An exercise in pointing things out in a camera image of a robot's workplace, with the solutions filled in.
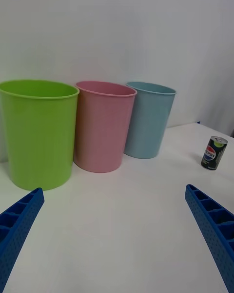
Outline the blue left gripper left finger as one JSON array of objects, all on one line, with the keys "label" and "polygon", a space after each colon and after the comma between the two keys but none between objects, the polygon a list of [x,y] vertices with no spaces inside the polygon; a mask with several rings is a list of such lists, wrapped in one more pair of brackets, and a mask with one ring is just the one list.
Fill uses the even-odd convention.
[{"label": "blue left gripper left finger", "polygon": [[0,292],[3,292],[27,235],[44,204],[37,188],[0,214]]}]

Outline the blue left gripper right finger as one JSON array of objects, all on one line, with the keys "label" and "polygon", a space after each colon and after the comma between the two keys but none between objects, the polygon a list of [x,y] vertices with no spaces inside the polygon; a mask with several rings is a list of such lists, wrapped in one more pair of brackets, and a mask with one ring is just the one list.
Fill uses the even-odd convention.
[{"label": "blue left gripper right finger", "polygon": [[185,200],[224,281],[234,292],[234,215],[191,184]]}]

